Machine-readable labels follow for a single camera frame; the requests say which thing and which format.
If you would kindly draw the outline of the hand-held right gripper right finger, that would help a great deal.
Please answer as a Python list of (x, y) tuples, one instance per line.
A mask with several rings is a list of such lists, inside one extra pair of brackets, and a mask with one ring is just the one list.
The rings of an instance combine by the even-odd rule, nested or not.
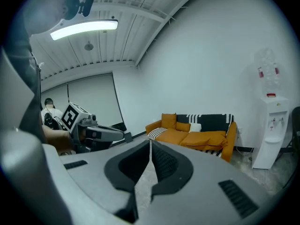
[(151, 188), (151, 200), (181, 191), (191, 180), (194, 166), (186, 151), (177, 145), (152, 142), (152, 163), (157, 184)]

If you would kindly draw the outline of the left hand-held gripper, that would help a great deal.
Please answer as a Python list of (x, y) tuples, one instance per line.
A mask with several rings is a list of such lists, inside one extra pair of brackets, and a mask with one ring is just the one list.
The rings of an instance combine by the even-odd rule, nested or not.
[(99, 125), (96, 115), (72, 102), (68, 103), (60, 121), (69, 131), (76, 153), (106, 150), (114, 141), (124, 139), (123, 131)]

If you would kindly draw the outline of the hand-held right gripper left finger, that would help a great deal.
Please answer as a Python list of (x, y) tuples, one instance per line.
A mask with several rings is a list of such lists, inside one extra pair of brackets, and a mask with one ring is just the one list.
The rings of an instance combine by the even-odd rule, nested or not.
[(135, 186), (142, 176), (150, 160), (150, 142), (143, 141), (139, 145), (122, 152), (110, 160), (104, 167), (105, 176), (116, 190), (129, 194), (126, 206), (115, 215), (127, 222), (134, 223), (138, 217), (135, 197)]

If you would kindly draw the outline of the person's left forearm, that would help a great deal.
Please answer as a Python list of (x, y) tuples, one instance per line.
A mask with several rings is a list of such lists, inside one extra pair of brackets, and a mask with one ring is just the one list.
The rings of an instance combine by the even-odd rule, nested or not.
[(42, 128), (47, 144), (54, 146), (59, 154), (73, 149), (70, 133), (68, 131), (53, 130), (45, 125), (43, 125)]

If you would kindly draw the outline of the white roller blind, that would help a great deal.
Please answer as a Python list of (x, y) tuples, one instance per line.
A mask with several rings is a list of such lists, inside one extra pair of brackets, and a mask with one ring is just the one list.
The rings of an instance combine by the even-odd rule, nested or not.
[(48, 91), (41, 93), (41, 104), (45, 107), (45, 100), (51, 98), (56, 109), (65, 111), (68, 105), (68, 86), (63, 84), (61, 86), (52, 88)]
[(81, 79), (68, 85), (69, 100), (96, 116), (99, 125), (122, 123), (112, 74)]

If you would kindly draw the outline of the small orange pillow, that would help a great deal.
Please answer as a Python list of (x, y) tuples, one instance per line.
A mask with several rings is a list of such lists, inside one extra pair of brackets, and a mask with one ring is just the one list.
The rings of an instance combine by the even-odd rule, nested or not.
[(181, 132), (189, 132), (190, 131), (189, 123), (176, 122), (176, 130)]

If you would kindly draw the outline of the person in grey clothing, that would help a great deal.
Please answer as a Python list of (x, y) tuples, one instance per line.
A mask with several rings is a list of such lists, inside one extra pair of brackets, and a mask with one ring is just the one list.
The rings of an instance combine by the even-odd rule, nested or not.
[(21, 120), (20, 129), (36, 136), (41, 143), (47, 143), (41, 122), (40, 69), (22, 18), (12, 23), (4, 40), (4, 50), (18, 75), (34, 94)]

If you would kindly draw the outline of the long ceiling light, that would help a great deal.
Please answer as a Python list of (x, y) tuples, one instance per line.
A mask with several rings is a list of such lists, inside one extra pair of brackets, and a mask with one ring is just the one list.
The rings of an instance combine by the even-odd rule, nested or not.
[(118, 20), (98, 20), (90, 22), (82, 22), (73, 24), (50, 33), (53, 41), (65, 38), (71, 35), (97, 31), (97, 30), (116, 30), (118, 27)]

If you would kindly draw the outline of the black chair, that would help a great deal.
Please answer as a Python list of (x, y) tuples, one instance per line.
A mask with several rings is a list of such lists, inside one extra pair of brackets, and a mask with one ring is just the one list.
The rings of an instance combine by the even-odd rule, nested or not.
[(281, 148), (275, 161), (279, 160), (284, 153), (293, 151), (300, 155), (300, 106), (292, 111), (292, 138), (285, 148)]

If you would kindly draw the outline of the clear water bottle red label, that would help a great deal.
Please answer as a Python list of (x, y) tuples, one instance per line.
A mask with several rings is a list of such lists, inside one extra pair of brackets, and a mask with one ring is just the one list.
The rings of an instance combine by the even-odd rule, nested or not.
[(270, 48), (263, 48), (254, 55), (258, 75), (262, 85), (263, 96), (274, 98), (281, 92), (281, 77), (279, 64), (276, 62), (275, 54)]

